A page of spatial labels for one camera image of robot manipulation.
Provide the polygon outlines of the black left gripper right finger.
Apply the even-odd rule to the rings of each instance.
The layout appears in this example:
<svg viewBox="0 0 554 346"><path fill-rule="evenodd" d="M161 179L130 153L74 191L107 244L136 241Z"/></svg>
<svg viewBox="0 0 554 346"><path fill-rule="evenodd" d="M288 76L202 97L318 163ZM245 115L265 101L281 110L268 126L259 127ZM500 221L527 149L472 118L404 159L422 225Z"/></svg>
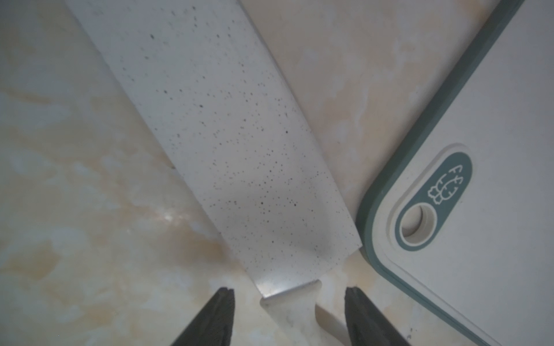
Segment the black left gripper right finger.
<svg viewBox="0 0 554 346"><path fill-rule="evenodd" d="M352 345L410 346L408 341L358 287L346 288L345 317Z"/></svg>

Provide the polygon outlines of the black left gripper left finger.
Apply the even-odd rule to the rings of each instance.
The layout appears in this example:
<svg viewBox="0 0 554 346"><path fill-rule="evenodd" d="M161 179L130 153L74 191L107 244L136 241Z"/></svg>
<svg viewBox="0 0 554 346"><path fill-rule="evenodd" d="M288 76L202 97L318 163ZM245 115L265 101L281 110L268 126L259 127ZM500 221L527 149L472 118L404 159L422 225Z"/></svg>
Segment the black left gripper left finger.
<svg viewBox="0 0 554 346"><path fill-rule="evenodd" d="M221 287L172 345L228 346L235 317L235 291Z"/></svg>

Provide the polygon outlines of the white speckled ceramic knife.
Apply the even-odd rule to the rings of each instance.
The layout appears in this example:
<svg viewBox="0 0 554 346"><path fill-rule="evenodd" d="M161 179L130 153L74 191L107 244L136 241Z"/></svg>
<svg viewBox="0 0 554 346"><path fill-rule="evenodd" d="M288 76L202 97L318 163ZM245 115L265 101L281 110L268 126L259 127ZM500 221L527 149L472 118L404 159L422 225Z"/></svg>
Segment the white speckled ceramic knife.
<svg viewBox="0 0 554 346"><path fill-rule="evenodd" d="M361 246L315 137L237 1L69 1L293 345L340 345L320 279Z"/></svg>

